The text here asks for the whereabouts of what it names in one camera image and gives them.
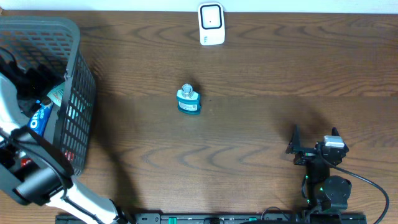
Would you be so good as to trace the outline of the mint green wipes pack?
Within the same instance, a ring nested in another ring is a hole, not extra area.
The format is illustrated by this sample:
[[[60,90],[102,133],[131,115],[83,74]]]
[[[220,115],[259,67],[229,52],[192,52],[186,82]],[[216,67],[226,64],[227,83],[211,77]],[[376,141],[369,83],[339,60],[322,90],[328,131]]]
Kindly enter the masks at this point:
[[[61,83],[61,84],[57,85],[56,87],[54,87],[53,89],[51,89],[47,93],[47,97],[50,100],[52,100],[52,102],[54,104],[61,107],[64,89],[65,89],[65,83]]]

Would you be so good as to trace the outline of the blue Oreo cookie pack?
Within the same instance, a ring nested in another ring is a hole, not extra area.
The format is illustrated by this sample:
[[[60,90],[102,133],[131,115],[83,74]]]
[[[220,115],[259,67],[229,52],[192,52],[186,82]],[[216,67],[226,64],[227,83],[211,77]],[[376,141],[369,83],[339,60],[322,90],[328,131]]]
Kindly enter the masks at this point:
[[[41,103],[40,108],[34,113],[34,115],[30,118],[27,124],[27,126],[39,136],[44,135],[46,125],[52,112],[52,108],[52,101],[48,104]]]

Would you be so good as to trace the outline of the red Nescafe stick sachet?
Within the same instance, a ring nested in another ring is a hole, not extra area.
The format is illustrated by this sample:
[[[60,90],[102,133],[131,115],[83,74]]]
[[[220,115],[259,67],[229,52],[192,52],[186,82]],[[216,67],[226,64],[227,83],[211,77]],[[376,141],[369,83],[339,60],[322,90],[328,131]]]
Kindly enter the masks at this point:
[[[32,160],[29,159],[29,158],[21,159],[21,166],[24,167],[24,166],[26,166],[27,164],[29,164],[30,162],[32,162]]]

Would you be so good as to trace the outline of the teal mouthwash bottle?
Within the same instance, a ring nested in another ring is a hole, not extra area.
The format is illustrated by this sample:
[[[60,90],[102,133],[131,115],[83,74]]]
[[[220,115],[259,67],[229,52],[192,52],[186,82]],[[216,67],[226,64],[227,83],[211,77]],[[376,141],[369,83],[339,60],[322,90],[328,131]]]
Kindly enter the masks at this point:
[[[196,92],[191,84],[184,84],[177,90],[177,108],[185,114],[200,114],[201,94]]]

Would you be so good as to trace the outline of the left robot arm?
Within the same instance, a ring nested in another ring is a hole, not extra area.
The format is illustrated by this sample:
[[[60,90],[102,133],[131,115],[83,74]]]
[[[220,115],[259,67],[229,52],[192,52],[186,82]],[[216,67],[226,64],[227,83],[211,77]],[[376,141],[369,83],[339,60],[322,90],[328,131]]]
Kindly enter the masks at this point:
[[[60,208],[85,223],[135,223],[79,182],[62,151],[30,127],[19,98],[38,99],[54,80],[41,72],[26,75],[15,62],[1,66],[1,190],[21,205]]]

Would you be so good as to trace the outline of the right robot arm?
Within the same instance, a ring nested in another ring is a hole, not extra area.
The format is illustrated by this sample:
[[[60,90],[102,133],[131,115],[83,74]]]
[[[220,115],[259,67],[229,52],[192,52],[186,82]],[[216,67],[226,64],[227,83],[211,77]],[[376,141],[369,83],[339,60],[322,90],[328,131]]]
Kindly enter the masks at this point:
[[[302,182],[302,196],[307,199],[308,208],[299,215],[305,223],[315,223],[321,216],[341,223],[341,212],[348,208],[352,184],[338,175],[331,175],[330,169],[337,166],[349,151],[336,128],[323,137],[314,147],[304,147],[300,142],[299,127],[294,126],[286,153],[293,154],[294,164],[305,166]]]

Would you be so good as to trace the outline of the white barcode scanner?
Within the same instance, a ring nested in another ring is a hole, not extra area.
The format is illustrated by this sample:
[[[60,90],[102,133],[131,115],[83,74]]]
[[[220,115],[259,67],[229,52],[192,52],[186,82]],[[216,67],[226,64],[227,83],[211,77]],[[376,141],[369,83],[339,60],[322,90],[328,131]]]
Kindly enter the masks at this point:
[[[207,2],[198,7],[200,43],[220,45],[224,43],[226,32],[224,9],[218,2]]]

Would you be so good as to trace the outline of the grey plastic basket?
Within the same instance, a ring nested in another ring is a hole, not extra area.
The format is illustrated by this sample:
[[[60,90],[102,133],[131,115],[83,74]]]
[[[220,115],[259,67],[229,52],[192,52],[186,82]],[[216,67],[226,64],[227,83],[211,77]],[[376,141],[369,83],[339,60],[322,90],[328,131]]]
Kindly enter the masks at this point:
[[[2,17],[1,66],[9,62],[23,70],[44,64],[62,76],[62,105],[53,104],[43,137],[62,151],[79,176],[86,163],[96,84],[80,52],[78,26],[61,17]],[[32,117],[41,103],[51,101],[46,96],[18,104]]]

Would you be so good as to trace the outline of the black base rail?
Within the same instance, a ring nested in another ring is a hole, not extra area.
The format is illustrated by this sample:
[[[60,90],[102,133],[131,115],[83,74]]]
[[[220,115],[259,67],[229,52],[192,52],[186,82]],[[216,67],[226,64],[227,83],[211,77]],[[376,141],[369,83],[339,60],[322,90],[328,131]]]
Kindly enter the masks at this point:
[[[303,223],[299,218],[281,213],[261,215],[161,215],[140,213],[134,216],[137,224],[240,224],[240,223]],[[366,224],[366,217],[358,214],[311,215],[310,223]]]

